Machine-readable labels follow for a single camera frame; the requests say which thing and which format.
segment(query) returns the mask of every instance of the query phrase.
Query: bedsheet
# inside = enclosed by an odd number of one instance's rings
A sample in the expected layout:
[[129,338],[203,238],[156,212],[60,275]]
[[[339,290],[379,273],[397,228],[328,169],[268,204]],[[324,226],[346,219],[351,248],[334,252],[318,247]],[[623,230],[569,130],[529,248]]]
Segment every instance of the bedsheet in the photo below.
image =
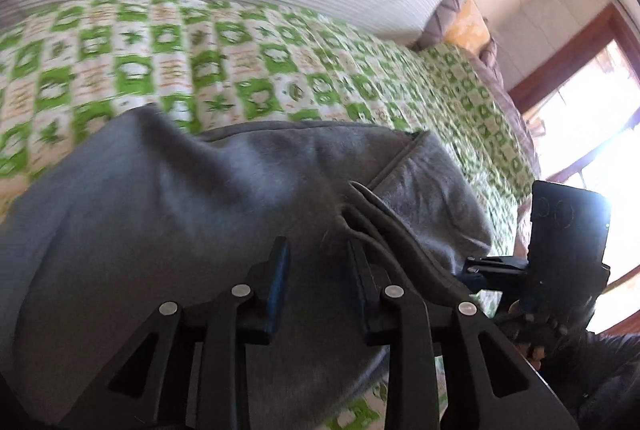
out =
[[[415,53],[312,10],[270,4],[73,1],[1,35],[0,215],[110,118],[151,102],[193,134],[256,120],[431,129],[488,214],[495,253],[511,253],[533,174],[460,49]],[[495,300],[481,298],[488,311]],[[385,407],[383,380],[324,428],[382,428]]]

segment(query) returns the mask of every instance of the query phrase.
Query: black plastic bracket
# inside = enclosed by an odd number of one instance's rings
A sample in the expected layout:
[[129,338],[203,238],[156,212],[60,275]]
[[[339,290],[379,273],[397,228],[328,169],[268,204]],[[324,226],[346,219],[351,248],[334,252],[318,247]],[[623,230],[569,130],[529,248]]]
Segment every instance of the black plastic bracket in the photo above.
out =
[[129,430],[184,424],[195,344],[198,430],[248,430],[246,344],[268,345],[280,320],[289,243],[276,238],[269,260],[214,301],[163,303],[100,371],[60,423],[69,430]]
[[[390,345],[385,430],[577,430],[551,389],[475,304],[425,302],[369,265],[359,240],[348,241],[348,248],[365,340]],[[449,403],[440,422],[435,350],[444,360]]]

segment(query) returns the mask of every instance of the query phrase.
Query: wall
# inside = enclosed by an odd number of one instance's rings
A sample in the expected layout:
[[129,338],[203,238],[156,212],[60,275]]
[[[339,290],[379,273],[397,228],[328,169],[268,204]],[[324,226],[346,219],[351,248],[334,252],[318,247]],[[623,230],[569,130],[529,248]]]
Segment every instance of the wall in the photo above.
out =
[[612,0],[530,0],[493,31],[507,90],[546,62]]
[[[638,1],[620,1],[635,24],[640,24]],[[615,3],[622,10],[618,0],[529,0],[524,3],[517,13],[492,31],[500,45],[498,62],[505,88],[515,87],[544,64],[609,3]],[[637,28],[632,28],[640,37]]]

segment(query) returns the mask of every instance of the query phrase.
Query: wooden window frame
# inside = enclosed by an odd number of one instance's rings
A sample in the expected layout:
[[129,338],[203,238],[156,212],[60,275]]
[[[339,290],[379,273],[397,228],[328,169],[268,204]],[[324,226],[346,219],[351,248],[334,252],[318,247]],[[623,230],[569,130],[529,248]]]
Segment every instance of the wooden window frame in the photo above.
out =
[[[518,111],[524,114],[542,102],[605,49],[612,40],[616,41],[636,76],[640,78],[640,41],[616,6],[608,4],[595,19],[575,35],[562,49],[509,92]],[[547,181],[563,183],[572,175],[580,173],[583,168],[596,159],[615,137],[639,124],[640,109],[636,110],[625,125],[609,139],[567,168],[548,177]],[[604,293],[608,293],[638,275],[640,275],[640,266],[635,267],[624,276],[607,285]],[[604,331],[604,334],[625,334],[629,331],[640,331],[640,311]]]
[[516,85],[509,94],[522,114],[558,89],[615,40],[640,78],[640,42],[614,4],[608,4],[560,51]]

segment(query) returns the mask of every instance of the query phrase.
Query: gray cloth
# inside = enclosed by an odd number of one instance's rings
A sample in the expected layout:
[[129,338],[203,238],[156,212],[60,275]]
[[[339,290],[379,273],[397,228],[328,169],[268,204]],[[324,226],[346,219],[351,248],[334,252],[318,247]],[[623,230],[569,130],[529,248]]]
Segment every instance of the gray cloth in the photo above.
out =
[[[364,346],[348,263],[331,244],[340,233],[386,244],[381,259],[423,293],[424,263],[445,276],[490,247],[473,192],[431,133],[261,122],[190,137],[153,107],[130,111],[0,226],[0,370],[31,415],[57,422],[160,303],[211,300],[285,235],[282,323],[271,346],[247,351],[251,418],[256,430],[311,428],[370,384],[386,353]],[[454,281],[444,289],[466,296]]]

